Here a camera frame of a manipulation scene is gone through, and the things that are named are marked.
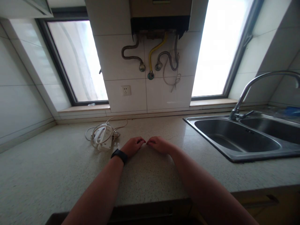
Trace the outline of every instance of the black watch strap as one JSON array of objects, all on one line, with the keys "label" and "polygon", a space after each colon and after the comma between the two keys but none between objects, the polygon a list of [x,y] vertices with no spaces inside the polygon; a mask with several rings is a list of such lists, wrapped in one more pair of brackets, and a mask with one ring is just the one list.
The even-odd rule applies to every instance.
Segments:
[{"label": "black watch strap", "polygon": [[121,160],[123,161],[124,165],[126,164],[128,157],[127,157],[127,155],[124,152],[122,152],[118,148],[113,152],[111,158],[114,157],[114,156],[120,157]]}]

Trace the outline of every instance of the faucet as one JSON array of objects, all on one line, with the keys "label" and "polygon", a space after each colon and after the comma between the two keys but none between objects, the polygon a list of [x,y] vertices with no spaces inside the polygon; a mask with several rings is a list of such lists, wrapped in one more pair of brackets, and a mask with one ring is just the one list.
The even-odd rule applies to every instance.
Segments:
[{"label": "faucet", "polygon": [[297,81],[297,85],[296,85],[296,88],[300,88],[300,73],[297,73],[297,72],[293,72],[293,71],[287,71],[287,70],[282,70],[282,71],[273,71],[273,72],[268,72],[268,73],[264,73],[258,77],[255,77],[253,80],[251,80],[247,85],[246,87],[244,88],[241,96],[240,96],[240,99],[238,100],[236,106],[233,108],[233,110],[231,111],[230,113],[230,116],[229,116],[229,119],[231,120],[236,120],[237,118],[246,118],[246,116],[250,115],[252,112],[244,115],[244,114],[239,114],[239,111],[240,111],[240,106],[246,96],[246,94],[248,93],[250,87],[252,86],[252,84],[254,84],[255,82],[257,82],[258,80],[262,79],[262,78],[265,78],[265,77],[268,77],[268,76],[273,76],[273,75],[289,75],[289,76],[292,76],[292,77],[295,77],[296,78],[296,81]]}]

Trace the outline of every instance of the stainless steel sink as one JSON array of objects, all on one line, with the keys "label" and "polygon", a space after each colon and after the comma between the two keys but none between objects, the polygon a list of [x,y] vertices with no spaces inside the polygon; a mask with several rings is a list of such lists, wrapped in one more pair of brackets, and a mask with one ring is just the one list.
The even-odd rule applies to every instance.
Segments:
[{"label": "stainless steel sink", "polygon": [[265,118],[243,119],[241,123],[281,140],[300,144],[300,127]]},{"label": "stainless steel sink", "polygon": [[300,126],[264,116],[184,119],[232,162],[300,156]]}]

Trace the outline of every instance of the white wire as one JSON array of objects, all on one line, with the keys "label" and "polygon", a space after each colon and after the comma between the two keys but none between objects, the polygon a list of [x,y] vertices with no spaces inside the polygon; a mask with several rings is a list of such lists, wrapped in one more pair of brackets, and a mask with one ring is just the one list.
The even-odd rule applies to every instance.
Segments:
[{"label": "white wire", "polygon": [[[95,149],[98,149],[98,145],[99,145],[99,144],[105,143],[107,140],[110,139],[110,137],[113,137],[112,142],[114,142],[118,137],[120,137],[120,133],[117,132],[116,130],[118,130],[118,129],[120,129],[120,128],[123,128],[124,126],[126,126],[127,123],[128,123],[128,120],[126,119],[126,124],[125,124],[124,126],[117,127],[117,128],[114,129],[112,126],[108,125],[108,121],[111,120],[112,118],[115,118],[115,117],[120,117],[120,116],[114,116],[114,117],[111,117],[111,118],[109,118],[105,123],[98,124],[98,125],[95,126],[95,127],[90,127],[90,128],[87,129],[87,131],[85,132],[85,139],[87,139],[88,141],[90,141],[91,144],[92,144],[92,146],[93,146]],[[105,128],[105,127],[111,128],[109,137],[108,137],[106,140],[102,141],[102,142],[98,142],[98,139],[100,138],[100,136],[101,136],[101,134],[102,134],[102,132],[103,132],[103,130],[102,130],[102,131],[100,132],[100,134],[98,135],[98,137],[96,137],[96,141],[94,141],[94,135],[95,135],[96,131],[99,130],[100,128]],[[91,130],[91,129],[94,129],[94,130],[93,130],[93,132],[92,132],[91,139],[89,139],[89,138],[87,137],[87,133],[88,133],[88,131]]]},{"label": "white wire", "polygon": [[178,68],[179,68],[179,65],[178,65],[178,67],[177,67],[177,74],[176,74],[176,77],[175,77],[175,82],[174,82],[173,84],[168,83],[168,82],[165,80],[165,69],[166,69],[166,65],[167,65],[168,60],[169,60],[169,57],[167,57],[167,60],[166,60],[166,62],[165,62],[165,65],[163,66],[162,77],[163,77],[163,81],[164,81],[167,85],[172,86],[172,89],[171,89],[171,93],[172,93],[172,91],[174,90],[174,88],[175,88],[175,90],[176,90],[176,85],[180,82],[181,73],[178,73]]}]

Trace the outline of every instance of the kitchen counter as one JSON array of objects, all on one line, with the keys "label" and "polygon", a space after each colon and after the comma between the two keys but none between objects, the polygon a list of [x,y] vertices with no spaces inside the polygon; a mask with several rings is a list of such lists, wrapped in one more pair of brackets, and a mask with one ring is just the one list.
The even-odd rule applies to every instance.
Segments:
[{"label": "kitchen counter", "polygon": [[[131,137],[162,136],[180,146],[230,192],[300,184],[300,158],[231,163],[185,123],[185,117],[128,120],[119,130],[116,147]],[[112,121],[111,125],[125,122]],[[1,224],[45,224],[52,213],[71,210],[113,151],[99,153],[85,139],[85,131],[97,124],[57,125],[0,154]],[[187,197],[172,159],[143,145],[123,170],[116,206]]]}]

